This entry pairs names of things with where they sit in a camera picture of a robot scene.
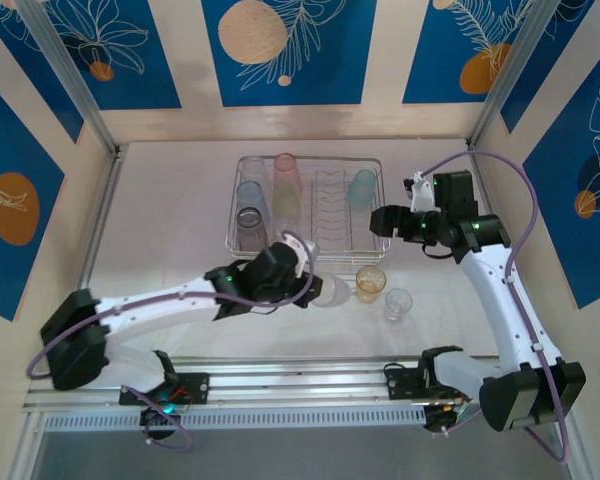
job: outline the wire dish rack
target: wire dish rack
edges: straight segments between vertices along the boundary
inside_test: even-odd
[[[237,236],[236,189],[242,182],[239,160],[233,185],[226,246],[236,258],[250,259],[257,252],[240,249]],[[273,185],[273,156],[261,155],[270,183]],[[388,238],[381,238],[369,230],[371,212],[385,204],[382,165],[373,158],[296,157],[302,179],[300,235],[320,247],[319,263],[370,264],[377,263],[389,249]],[[346,200],[349,183],[362,169],[376,173],[376,192],[369,208],[351,208]],[[265,191],[267,207],[272,214],[272,192]],[[272,225],[267,228],[269,243],[276,241]]]

